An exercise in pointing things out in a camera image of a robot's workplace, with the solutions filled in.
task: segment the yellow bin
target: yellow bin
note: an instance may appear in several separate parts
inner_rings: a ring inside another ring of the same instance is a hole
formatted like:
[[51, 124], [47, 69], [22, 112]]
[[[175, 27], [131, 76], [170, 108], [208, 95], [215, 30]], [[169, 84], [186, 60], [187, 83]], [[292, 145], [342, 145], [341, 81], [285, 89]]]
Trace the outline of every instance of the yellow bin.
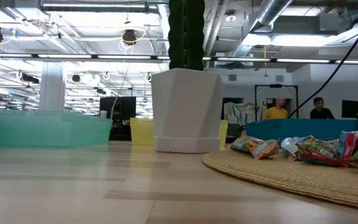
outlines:
[[[224, 147], [227, 134], [227, 121], [222, 120], [219, 127], [219, 138], [221, 147]], [[153, 119], [131, 118], [131, 135], [133, 146], [153, 146], [153, 137], [155, 135]]]

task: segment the black shirt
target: black shirt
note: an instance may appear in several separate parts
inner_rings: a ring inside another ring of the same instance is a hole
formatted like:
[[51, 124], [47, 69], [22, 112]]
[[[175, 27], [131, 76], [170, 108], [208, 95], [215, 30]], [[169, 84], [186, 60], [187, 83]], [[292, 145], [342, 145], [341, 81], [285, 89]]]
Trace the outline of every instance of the black shirt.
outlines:
[[315, 108], [310, 112], [310, 119], [335, 119], [335, 118], [329, 109], [323, 108], [323, 110], [319, 112]]

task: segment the yellow shirt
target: yellow shirt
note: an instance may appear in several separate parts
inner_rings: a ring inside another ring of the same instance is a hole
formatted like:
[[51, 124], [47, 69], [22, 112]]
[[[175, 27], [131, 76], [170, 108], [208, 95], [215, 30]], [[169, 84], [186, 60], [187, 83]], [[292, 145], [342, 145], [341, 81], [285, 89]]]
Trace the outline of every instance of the yellow shirt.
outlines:
[[264, 119], [286, 119], [288, 112], [285, 109], [277, 109], [275, 106], [265, 112]]

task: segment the wooden floor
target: wooden floor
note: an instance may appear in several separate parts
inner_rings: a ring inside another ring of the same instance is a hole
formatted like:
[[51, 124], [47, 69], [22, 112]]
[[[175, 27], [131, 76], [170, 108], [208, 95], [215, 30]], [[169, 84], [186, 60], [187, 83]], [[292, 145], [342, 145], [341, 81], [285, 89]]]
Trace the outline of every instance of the wooden floor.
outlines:
[[202, 156], [124, 142], [0, 148], [0, 223], [358, 223], [357, 208], [230, 177]]

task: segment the white planter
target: white planter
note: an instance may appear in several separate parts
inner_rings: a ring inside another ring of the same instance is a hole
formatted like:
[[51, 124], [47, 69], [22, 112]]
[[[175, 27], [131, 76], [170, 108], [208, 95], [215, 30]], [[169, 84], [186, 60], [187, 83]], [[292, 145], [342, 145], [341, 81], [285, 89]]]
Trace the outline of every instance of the white planter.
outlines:
[[219, 151], [223, 83], [215, 73], [176, 68], [153, 75], [154, 146], [160, 152]]

